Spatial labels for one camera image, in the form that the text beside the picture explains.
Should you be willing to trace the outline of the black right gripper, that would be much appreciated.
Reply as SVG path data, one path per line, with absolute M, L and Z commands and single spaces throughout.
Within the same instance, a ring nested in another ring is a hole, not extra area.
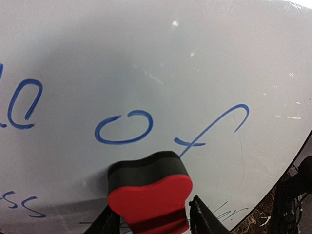
M 273 209 L 273 234 L 298 234 L 304 199 L 312 193 L 312 157 L 306 157 L 276 187 Z

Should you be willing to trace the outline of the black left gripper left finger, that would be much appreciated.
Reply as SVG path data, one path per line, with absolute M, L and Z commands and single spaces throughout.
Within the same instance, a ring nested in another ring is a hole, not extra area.
M 120 215 L 107 205 L 84 234 L 120 234 Z

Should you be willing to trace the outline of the white whiteboard black frame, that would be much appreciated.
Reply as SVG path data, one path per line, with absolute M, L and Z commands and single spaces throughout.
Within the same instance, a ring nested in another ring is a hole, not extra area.
M 158 151 L 232 229 L 311 130 L 309 0 L 0 3 L 3 233 L 83 233 L 108 167 Z

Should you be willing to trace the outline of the red bone-shaped eraser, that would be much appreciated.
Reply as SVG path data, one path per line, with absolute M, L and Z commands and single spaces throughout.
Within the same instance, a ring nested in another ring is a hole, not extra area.
M 161 151 L 108 170 L 108 204 L 134 234 L 182 234 L 192 180 L 179 156 Z

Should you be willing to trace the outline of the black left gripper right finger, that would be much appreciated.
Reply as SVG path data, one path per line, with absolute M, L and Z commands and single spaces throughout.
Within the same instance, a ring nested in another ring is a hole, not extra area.
M 189 206 L 191 234 L 231 234 L 198 195 L 189 202 Z

